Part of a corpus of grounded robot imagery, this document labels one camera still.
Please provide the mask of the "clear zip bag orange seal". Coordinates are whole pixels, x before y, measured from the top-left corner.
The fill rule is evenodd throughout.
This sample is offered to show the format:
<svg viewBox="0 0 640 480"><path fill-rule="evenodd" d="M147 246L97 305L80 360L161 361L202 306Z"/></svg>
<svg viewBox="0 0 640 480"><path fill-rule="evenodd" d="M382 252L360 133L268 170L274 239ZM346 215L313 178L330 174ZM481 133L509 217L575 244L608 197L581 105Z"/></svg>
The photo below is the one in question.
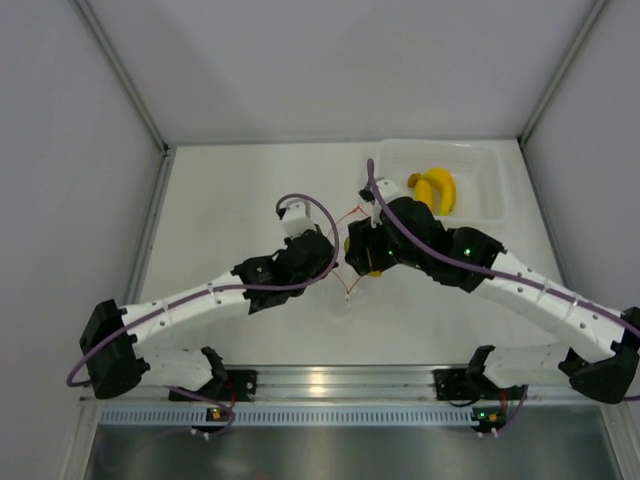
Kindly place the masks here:
<svg viewBox="0 0 640 480"><path fill-rule="evenodd" d="M330 312L339 319L354 316L364 310L373 293L374 278L358 274L346 263L351 223L367 220L370 209L358 204L344 214L337 222L340 250L337 266L332 270L328 286Z"/></svg>

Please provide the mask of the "yellow fake banana bunch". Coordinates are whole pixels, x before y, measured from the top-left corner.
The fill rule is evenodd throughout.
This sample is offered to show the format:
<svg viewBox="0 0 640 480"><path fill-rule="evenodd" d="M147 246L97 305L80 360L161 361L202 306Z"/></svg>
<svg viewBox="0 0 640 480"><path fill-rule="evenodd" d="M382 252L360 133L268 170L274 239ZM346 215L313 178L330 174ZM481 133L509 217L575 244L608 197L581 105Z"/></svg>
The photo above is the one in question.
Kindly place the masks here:
<svg viewBox="0 0 640 480"><path fill-rule="evenodd" d="M407 186L434 215L449 216L456 206L457 185L453 175L442 167L411 174Z"/></svg>

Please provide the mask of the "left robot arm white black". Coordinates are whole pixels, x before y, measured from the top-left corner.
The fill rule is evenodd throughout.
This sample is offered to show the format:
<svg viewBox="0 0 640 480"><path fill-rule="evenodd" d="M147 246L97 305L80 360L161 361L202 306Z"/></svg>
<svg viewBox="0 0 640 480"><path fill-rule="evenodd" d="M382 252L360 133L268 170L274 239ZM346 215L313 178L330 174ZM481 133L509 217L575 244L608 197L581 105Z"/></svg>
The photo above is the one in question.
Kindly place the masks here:
<svg viewBox="0 0 640 480"><path fill-rule="evenodd" d="M94 307L80 337L88 385L98 399L138 386L167 386L215 399L227 373L208 334L217 322L245 318L301 296L335 265L337 252L315 230L271 255L249 258L191 290L144 304Z"/></svg>

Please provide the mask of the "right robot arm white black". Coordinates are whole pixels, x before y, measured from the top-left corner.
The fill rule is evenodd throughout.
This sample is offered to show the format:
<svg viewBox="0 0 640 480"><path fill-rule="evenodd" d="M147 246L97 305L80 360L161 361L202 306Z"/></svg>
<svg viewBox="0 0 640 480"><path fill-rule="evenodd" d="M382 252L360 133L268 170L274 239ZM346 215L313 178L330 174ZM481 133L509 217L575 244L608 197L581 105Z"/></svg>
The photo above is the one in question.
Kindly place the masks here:
<svg viewBox="0 0 640 480"><path fill-rule="evenodd" d="M446 228L409 197L377 219L348 226L345 261L358 275L395 266L499 304L555 337L524 348L480 346L464 372L480 397L525 385L568 386L606 404L627 399L639 366L639 310L609 310L578 297L472 227Z"/></svg>

